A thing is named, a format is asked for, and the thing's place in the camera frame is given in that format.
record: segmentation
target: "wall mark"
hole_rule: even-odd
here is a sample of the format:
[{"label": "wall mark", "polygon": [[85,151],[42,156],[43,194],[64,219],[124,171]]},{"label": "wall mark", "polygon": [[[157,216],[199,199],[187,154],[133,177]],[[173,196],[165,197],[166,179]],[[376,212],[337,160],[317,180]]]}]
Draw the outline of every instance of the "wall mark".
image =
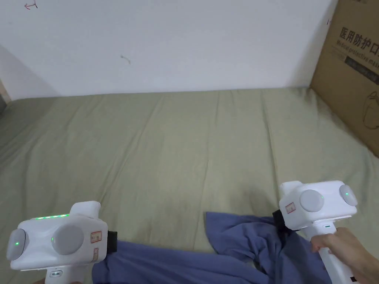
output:
[{"label": "wall mark", "polygon": [[121,58],[123,58],[123,59],[125,59],[125,60],[127,60],[128,61],[128,63],[129,63],[129,65],[132,63],[130,60],[129,60],[129,58],[127,58],[127,57],[125,57],[125,56],[123,56],[122,54],[121,54],[121,56],[120,56]]},{"label": "wall mark", "polygon": [[31,4],[31,5],[28,5],[28,3],[26,3],[24,7],[27,8],[28,10],[30,10],[29,7],[32,7],[32,6],[35,6],[38,9],[38,7],[36,5],[36,0],[34,0],[34,4]]}]

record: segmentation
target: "blue cloth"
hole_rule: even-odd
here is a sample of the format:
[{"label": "blue cloth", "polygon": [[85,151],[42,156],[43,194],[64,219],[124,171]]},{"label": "blue cloth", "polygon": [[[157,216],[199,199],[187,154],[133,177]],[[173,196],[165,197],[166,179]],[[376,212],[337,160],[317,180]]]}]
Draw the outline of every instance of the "blue cloth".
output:
[{"label": "blue cloth", "polygon": [[[92,269],[94,284],[331,284],[318,253],[296,233],[283,243],[271,217],[208,212],[206,233],[217,254],[118,242]],[[248,262],[255,262],[255,269]]]}]

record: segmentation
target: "green led strip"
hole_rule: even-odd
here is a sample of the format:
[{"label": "green led strip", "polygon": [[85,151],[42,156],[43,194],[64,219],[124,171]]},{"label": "green led strip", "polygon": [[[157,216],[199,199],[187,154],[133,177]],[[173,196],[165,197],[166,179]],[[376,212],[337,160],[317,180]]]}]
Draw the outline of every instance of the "green led strip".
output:
[{"label": "green led strip", "polygon": [[63,215],[55,215],[55,216],[46,216],[46,217],[38,217],[36,220],[41,220],[41,219],[49,219],[49,218],[57,218],[57,217],[67,217],[70,214],[63,214]]}]

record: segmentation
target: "white sticker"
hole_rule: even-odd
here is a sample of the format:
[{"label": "white sticker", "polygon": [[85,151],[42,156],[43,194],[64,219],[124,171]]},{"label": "white sticker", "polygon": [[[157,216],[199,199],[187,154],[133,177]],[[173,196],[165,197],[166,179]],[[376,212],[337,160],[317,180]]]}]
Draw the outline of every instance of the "white sticker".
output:
[{"label": "white sticker", "polygon": [[96,261],[99,258],[99,248],[94,249],[94,258],[92,261]]},{"label": "white sticker", "polygon": [[296,210],[295,204],[292,202],[285,207],[287,214]]},{"label": "white sticker", "polygon": [[91,233],[91,243],[99,242],[101,241],[101,239],[102,239],[101,231]]}]

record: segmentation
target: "bed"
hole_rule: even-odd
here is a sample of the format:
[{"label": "bed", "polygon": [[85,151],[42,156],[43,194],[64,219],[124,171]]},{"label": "bed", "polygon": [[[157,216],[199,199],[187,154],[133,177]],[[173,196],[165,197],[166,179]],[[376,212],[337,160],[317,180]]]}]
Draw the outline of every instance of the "bed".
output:
[{"label": "bed", "polygon": [[[379,159],[311,89],[35,98],[0,116],[4,283],[32,283],[5,259],[19,222],[101,202],[119,239],[212,252],[205,211],[271,215],[284,181],[355,190],[350,227],[376,256]],[[87,283],[91,282],[88,269]]]}]

